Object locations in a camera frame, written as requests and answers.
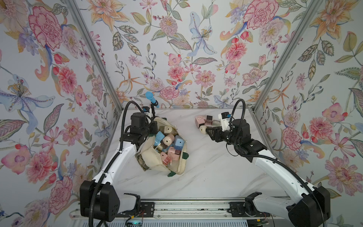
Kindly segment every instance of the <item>flower stem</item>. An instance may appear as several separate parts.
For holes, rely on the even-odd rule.
[[[26,121],[28,124],[29,124],[29,121],[24,117],[24,115],[21,113],[21,111],[20,110],[18,110],[18,114],[20,115],[20,117],[24,120],[24,121]],[[45,135],[42,131],[40,131],[38,128],[35,128],[35,130],[37,130],[40,134],[42,134],[42,135]]]
[[[316,181],[314,181],[312,184],[315,185],[315,184],[317,184],[317,183],[319,183],[320,181],[323,181],[323,180],[329,180],[329,177],[327,175],[323,176],[322,178],[317,179]]]

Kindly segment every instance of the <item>metal base plate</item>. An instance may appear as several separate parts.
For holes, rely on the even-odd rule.
[[[142,214],[144,218],[152,218],[154,216],[154,202],[141,202],[140,210],[144,213]],[[119,213],[116,215],[117,218],[129,218],[130,215],[128,213]]]
[[[229,203],[229,210],[228,212],[232,214],[233,218],[240,218],[240,217],[250,217],[245,213],[245,208],[243,207],[243,204],[245,202],[230,202]],[[269,217],[271,216],[269,213],[263,213],[259,212],[257,210],[253,211],[254,214],[256,214],[257,217],[265,216]]]

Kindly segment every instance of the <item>blue flower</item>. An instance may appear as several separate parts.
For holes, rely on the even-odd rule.
[[[208,45],[205,41],[208,40],[209,36],[212,34],[212,26],[204,28],[199,32],[200,19],[196,12],[190,13],[190,24],[189,29],[192,33],[192,40],[195,41],[195,49],[193,52],[188,53],[189,57],[194,57],[197,55],[199,48],[203,48],[207,54],[216,54],[211,45]]]
[[[104,121],[102,121],[102,130],[101,129],[96,129],[94,131],[94,134],[95,135],[98,135],[99,137],[102,137],[102,136],[107,136],[107,137],[110,137],[111,136],[111,127],[112,127],[112,124],[110,124],[109,126],[106,127],[106,124]]]
[[[38,126],[38,120],[34,116],[33,111],[36,107],[49,107],[53,103],[55,96],[28,97],[31,93],[25,79],[15,74],[13,75],[13,79],[8,81],[8,89],[12,94],[0,89],[0,103],[4,104],[8,112],[13,112],[14,110],[24,111],[29,117],[29,125],[26,128],[26,132],[31,134]]]

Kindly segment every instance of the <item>red berry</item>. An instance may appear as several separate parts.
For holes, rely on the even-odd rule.
[[[56,66],[53,68],[54,75],[57,75],[59,73],[59,68]]]
[[[236,42],[238,42],[238,38],[234,38],[234,39],[232,39],[232,43],[236,43]]]

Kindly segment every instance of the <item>green leaf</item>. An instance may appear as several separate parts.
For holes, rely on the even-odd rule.
[[[360,79],[359,71],[360,68],[358,67],[350,67],[335,73],[340,76],[346,76],[352,80],[359,80]]]
[[[352,57],[354,57],[354,56],[353,55],[344,55],[343,57],[339,58],[335,62],[337,62],[337,63],[344,63],[344,62],[349,61]]]
[[[63,8],[63,6],[61,4],[56,3],[53,6],[52,13],[58,15],[62,12],[62,8]]]
[[[122,25],[120,27],[118,27],[120,30],[122,30],[123,32],[126,32],[126,33],[129,33],[129,34],[136,34],[138,33],[138,31],[131,27],[131,26],[128,26],[128,25]]]
[[[173,17],[177,20],[182,20],[180,17],[180,14],[177,11],[172,11],[171,14],[173,15]]]
[[[154,33],[154,35],[152,36],[151,41],[154,41],[154,40],[156,40],[156,39],[158,39],[158,38],[163,38],[163,37],[165,37],[165,36],[166,36],[166,34],[165,34],[162,30],[157,30],[157,31]]]
[[[146,24],[146,20],[145,20],[144,16],[142,16],[141,14],[133,12],[133,13],[131,13],[131,15],[134,17],[136,23],[138,23],[139,25]]]
[[[357,44],[357,36],[353,32],[347,32],[347,37],[345,37],[343,43],[343,50],[345,52],[351,52],[354,50],[355,45]]]
[[[333,47],[333,44],[331,44],[331,42],[329,42],[327,40],[322,40],[321,46],[323,48],[324,53],[326,53],[329,56],[334,55],[334,47]]]
[[[316,71],[316,62],[315,62],[315,59],[313,59],[313,61],[310,64],[309,71],[308,71],[308,76],[309,76],[310,81],[314,77],[315,71]]]
[[[319,83],[326,81],[329,78],[329,76],[330,74],[326,74],[325,76],[323,76],[323,78],[321,78]]]
[[[299,9],[301,8],[301,6],[299,5],[294,5],[293,7],[291,7],[287,12],[287,13],[291,13],[291,12],[295,12],[295,11],[298,11]]]
[[[246,94],[246,93],[247,93],[247,92],[249,92],[250,90],[252,90],[252,89],[256,89],[256,88],[257,88],[256,86],[252,85],[251,87],[244,89],[244,90],[242,91],[242,94]]]
[[[305,13],[305,11],[304,11],[304,12],[299,13],[299,14],[298,14],[298,15],[294,18],[293,22],[291,22],[291,23],[294,23],[295,21],[300,20],[300,19],[302,18],[302,16],[304,16],[304,13]]]
[[[295,4],[296,4],[295,0],[286,0],[286,1],[279,3],[278,5],[282,8],[287,8],[287,7],[291,7]]]

